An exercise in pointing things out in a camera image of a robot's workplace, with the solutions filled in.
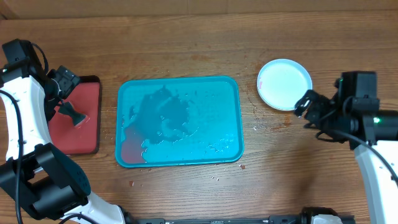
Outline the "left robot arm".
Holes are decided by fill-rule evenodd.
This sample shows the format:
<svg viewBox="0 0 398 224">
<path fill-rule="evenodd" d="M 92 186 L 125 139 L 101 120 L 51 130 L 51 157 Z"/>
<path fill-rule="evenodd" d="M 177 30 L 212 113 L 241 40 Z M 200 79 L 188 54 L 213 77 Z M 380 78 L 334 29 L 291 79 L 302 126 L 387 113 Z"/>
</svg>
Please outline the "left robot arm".
<svg viewBox="0 0 398 224">
<path fill-rule="evenodd" d="M 132 223 L 128 212 L 91 191 L 81 167 L 57 149 L 46 117 L 45 86 L 66 97 L 80 79 L 65 67 L 45 75 L 28 61 L 1 70 L 1 98 L 6 108 L 9 149 L 1 165 L 1 188 L 14 201 L 17 221 L 24 210 L 32 218 L 65 223 Z"/>
</svg>

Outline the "light blue plate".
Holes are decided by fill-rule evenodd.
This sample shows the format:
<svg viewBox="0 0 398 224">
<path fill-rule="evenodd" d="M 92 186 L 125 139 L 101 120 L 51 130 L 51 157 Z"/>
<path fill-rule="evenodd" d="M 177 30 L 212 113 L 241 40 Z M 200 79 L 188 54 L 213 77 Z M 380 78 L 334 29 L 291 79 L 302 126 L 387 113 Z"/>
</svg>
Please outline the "light blue plate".
<svg viewBox="0 0 398 224">
<path fill-rule="evenodd" d="M 257 90 L 261 99 L 280 111 L 293 111 L 305 92 L 313 89 L 312 78 L 307 70 L 301 64 L 285 58 L 266 63 L 258 73 L 258 80 L 262 81 L 261 90 Z"/>
</svg>

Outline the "white plate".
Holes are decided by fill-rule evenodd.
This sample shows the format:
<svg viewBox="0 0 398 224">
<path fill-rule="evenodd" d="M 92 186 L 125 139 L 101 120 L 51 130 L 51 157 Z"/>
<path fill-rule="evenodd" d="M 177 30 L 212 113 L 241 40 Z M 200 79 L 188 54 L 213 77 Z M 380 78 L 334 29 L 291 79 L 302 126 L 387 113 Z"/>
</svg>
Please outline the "white plate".
<svg viewBox="0 0 398 224">
<path fill-rule="evenodd" d="M 257 89 L 258 89 L 258 90 L 261 90 L 261 88 L 262 88 L 262 81 L 261 81 L 261 80 L 258 80 L 258 81 L 257 81 Z"/>
</svg>

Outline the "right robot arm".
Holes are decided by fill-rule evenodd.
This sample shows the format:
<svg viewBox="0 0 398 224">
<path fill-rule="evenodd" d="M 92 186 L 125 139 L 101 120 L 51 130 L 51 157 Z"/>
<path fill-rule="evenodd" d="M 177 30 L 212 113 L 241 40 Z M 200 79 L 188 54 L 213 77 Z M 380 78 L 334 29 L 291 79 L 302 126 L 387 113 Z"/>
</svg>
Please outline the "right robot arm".
<svg viewBox="0 0 398 224">
<path fill-rule="evenodd" d="M 374 90 L 307 90 L 294 106 L 325 142 L 348 142 L 363 177 L 371 223 L 397 223 L 397 112 L 382 110 Z"/>
</svg>

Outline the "dark green sponge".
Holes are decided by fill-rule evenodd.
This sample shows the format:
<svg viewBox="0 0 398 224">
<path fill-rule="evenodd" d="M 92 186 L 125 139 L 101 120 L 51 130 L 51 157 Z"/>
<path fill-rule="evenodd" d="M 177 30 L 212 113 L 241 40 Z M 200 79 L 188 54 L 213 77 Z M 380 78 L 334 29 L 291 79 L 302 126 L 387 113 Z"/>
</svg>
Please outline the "dark green sponge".
<svg viewBox="0 0 398 224">
<path fill-rule="evenodd" d="M 90 119 L 87 115 L 77 112 L 70 102 L 66 102 L 59 107 L 58 112 L 65 116 L 69 116 L 72 119 L 74 127 L 76 128 L 80 127 Z"/>
</svg>

